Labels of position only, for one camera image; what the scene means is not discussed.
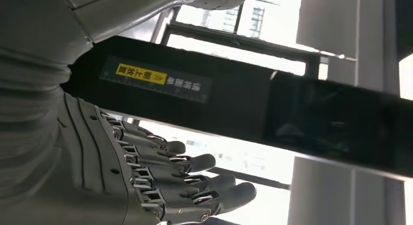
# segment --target sticker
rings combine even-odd
[[[108,56],[99,78],[202,103],[212,88],[209,77],[115,56]]]
[[[160,73],[140,67],[135,67],[132,65],[127,65],[124,63],[119,63],[117,70],[117,75],[131,77],[133,79],[144,80],[147,82],[152,82],[160,85],[164,85],[167,80],[167,74]]]

